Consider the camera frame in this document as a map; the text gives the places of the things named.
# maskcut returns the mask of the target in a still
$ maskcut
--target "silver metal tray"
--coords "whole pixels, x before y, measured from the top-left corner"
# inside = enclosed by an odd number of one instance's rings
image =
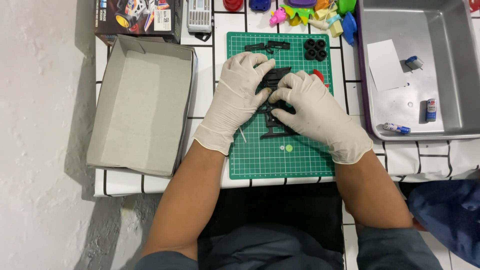
[[[480,72],[467,0],[359,0],[359,62],[368,130],[384,141],[480,137]],[[409,86],[377,92],[367,44],[392,39]],[[403,64],[418,56],[423,70]],[[436,98],[437,121],[425,121]],[[402,135],[385,122],[411,128]]]

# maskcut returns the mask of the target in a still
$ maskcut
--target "gray cardboard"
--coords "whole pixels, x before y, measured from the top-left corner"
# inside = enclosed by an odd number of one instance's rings
[[[87,164],[173,175],[196,61],[190,47],[119,36],[100,89]]]

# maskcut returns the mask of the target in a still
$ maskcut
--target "product box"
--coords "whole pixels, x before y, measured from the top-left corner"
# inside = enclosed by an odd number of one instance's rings
[[[180,43],[182,0],[95,0],[94,33],[113,45],[118,34]]]
[[[197,66],[192,47],[119,35],[102,80],[87,164],[172,176]]]

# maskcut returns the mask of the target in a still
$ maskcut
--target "white latex glove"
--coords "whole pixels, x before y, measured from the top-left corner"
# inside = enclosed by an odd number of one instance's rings
[[[327,145],[335,163],[357,163],[372,148],[365,130],[352,121],[316,75],[289,73],[278,87],[268,101],[282,99],[296,114],[282,109],[272,110],[272,114],[299,134]]]
[[[268,60],[261,53],[242,52],[230,57],[223,64],[212,104],[193,138],[205,148],[228,155],[235,131],[272,92],[264,88],[255,94],[263,76],[274,66],[275,59]]]

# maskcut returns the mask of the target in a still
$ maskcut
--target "grid lines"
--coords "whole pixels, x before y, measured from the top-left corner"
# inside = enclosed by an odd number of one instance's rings
[[[309,38],[326,41],[326,60],[305,60],[303,43]],[[313,69],[317,69],[324,75],[324,83],[329,84],[329,91],[333,95],[328,39],[328,35],[228,32],[227,58],[243,52],[244,46],[248,44],[267,44],[269,40],[290,42],[290,50],[274,49],[273,54],[259,50],[254,52],[262,52],[269,59],[275,58],[276,68],[291,67],[292,72],[305,70],[310,74]],[[268,132],[263,114],[255,113],[241,128],[247,143],[237,130],[229,153],[230,179],[333,176],[334,163],[327,146],[301,135],[260,139],[261,135]],[[273,131],[283,132],[283,128],[274,128]],[[291,152],[281,149],[281,146],[285,148],[287,145],[293,146]]]

